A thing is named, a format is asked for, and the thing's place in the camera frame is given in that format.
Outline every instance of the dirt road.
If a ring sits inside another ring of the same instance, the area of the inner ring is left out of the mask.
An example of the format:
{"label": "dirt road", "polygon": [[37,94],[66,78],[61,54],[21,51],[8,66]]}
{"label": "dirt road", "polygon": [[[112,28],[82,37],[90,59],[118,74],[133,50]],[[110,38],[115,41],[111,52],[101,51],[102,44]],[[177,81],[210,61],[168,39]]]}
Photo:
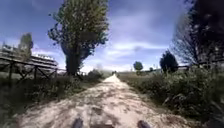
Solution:
{"label": "dirt road", "polygon": [[187,127],[181,117],[161,114],[155,109],[114,75],[94,88],[30,109],[17,118],[21,128],[72,128],[78,117],[84,121],[85,128],[99,128],[99,124],[137,128],[139,120],[148,122],[152,128]]}

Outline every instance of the wooden fence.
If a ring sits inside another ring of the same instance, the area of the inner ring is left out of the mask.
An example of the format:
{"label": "wooden fence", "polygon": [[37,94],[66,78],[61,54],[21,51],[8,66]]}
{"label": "wooden fence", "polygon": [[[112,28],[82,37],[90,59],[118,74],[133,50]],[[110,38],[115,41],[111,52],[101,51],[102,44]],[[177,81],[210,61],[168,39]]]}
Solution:
{"label": "wooden fence", "polygon": [[[8,58],[3,58],[3,57],[0,57],[0,61],[4,62],[3,64],[1,64],[0,72],[4,71],[6,68],[8,68],[8,81],[10,84],[12,81],[12,74],[13,74],[14,69],[16,69],[17,73],[21,76],[21,78],[17,81],[17,83],[24,80],[31,73],[33,73],[34,81],[36,81],[38,75],[41,75],[42,77],[44,77],[46,79],[51,79],[53,77],[54,78],[57,77],[59,71],[65,72],[64,69],[52,68],[50,66],[45,66],[45,65],[41,65],[41,64],[38,65],[38,64],[32,64],[32,63],[26,63],[26,62],[22,62],[19,60],[8,59]],[[19,69],[20,67],[17,64],[23,65],[24,67],[28,65],[29,68],[26,68],[26,70],[24,72],[24,70],[21,71],[21,69]]]}

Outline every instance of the tree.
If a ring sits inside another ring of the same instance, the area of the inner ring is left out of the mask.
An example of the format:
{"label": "tree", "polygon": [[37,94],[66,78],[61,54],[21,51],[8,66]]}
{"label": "tree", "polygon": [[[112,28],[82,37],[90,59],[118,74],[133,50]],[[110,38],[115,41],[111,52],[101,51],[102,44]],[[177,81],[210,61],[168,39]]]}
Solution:
{"label": "tree", "polygon": [[140,72],[143,69],[143,65],[139,61],[136,61],[133,66],[137,72]]}
{"label": "tree", "polygon": [[172,53],[170,53],[170,51],[166,51],[162,55],[162,58],[160,59],[160,66],[165,73],[172,73],[178,70],[176,58]]}
{"label": "tree", "polygon": [[68,75],[77,75],[83,60],[107,41],[107,0],[65,0],[53,19],[57,22],[48,31],[66,56]]}
{"label": "tree", "polygon": [[20,43],[18,45],[18,54],[21,57],[23,62],[29,61],[32,52],[31,49],[33,48],[33,41],[31,33],[23,34]]}
{"label": "tree", "polygon": [[150,71],[150,72],[152,72],[152,71],[153,71],[153,68],[152,68],[152,67],[150,67],[150,68],[149,68],[149,71]]}
{"label": "tree", "polygon": [[202,62],[213,61],[224,53],[223,0],[187,0],[192,4],[188,15],[194,40],[201,45]]}
{"label": "tree", "polygon": [[194,37],[194,28],[190,25],[188,15],[184,14],[176,25],[172,50],[180,57],[183,63],[190,65],[198,65],[202,54],[201,43]]}

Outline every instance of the green grass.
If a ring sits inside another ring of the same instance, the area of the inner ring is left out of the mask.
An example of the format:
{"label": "green grass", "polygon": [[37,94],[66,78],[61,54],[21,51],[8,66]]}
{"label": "green grass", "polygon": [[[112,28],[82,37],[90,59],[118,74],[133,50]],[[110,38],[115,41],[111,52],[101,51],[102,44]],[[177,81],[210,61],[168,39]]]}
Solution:
{"label": "green grass", "polygon": [[6,86],[0,87],[0,127],[10,121],[13,115],[23,113],[31,106],[65,99],[101,82],[100,78],[89,77],[84,76],[83,81],[71,77],[38,79],[35,83],[32,79],[26,79],[20,84],[13,84],[11,88],[6,83]]}
{"label": "green grass", "polygon": [[214,109],[212,102],[223,104],[224,76],[212,71],[196,69],[187,73],[152,73],[147,76],[120,73],[118,76],[156,104],[202,122],[212,118],[214,114],[211,113],[217,113],[218,109]]}

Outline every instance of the blue sky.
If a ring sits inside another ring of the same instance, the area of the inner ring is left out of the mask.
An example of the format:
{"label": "blue sky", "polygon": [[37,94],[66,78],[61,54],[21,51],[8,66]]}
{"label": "blue sky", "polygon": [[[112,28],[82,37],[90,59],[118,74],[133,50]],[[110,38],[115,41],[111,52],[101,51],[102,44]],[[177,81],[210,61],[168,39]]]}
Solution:
{"label": "blue sky", "polygon": [[[107,70],[131,70],[135,61],[144,69],[159,67],[162,53],[172,43],[175,24],[184,13],[181,0],[109,0],[109,41],[84,61],[82,71],[97,65]],[[65,68],[64,54],[47,36],[54,25],[49,13],[63,0],[0,0],[0,42],[17,45],[31,32],[33,53],[53,56]]]}

